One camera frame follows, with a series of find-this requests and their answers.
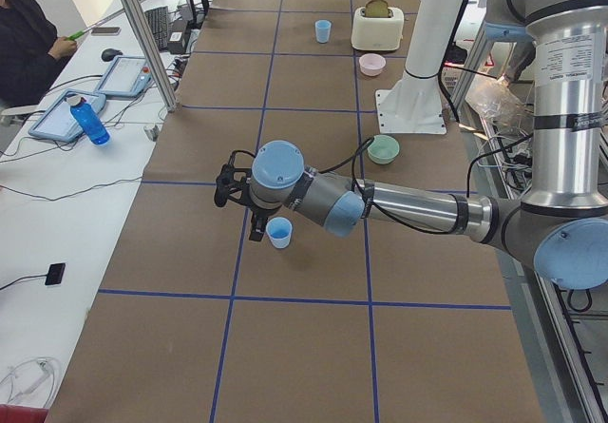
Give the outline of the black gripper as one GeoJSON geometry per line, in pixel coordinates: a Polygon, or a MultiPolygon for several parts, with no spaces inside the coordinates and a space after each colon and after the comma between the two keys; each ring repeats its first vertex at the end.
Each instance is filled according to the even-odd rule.
{"type": "Polygon", "coordinates": [[[265,201],[252,190],[248,191],[248,196],[252,203],[251,210],[255,212],[251,218],[249,240],[262,241],[266,230],[267,217],[271,217],[278,212],[280,202],[265,201]]]}

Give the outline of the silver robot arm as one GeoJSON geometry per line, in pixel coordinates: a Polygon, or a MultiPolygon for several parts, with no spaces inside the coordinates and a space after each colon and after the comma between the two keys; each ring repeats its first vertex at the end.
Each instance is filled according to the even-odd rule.
{"type": "Polygon", "coordinates": [[[599,141],[607,0],[487,0],[484,29],[530,40],[535,54],[532,182],[517,200],[454,195],[320,172],[286,141],[265,144],[242,201],[252,240],[287,207],[339,237],[362,219],[388,219],[434,235],[466,235],[500,249],[567,289],[607,280],[607,200],[599,193],[599,141]]]}

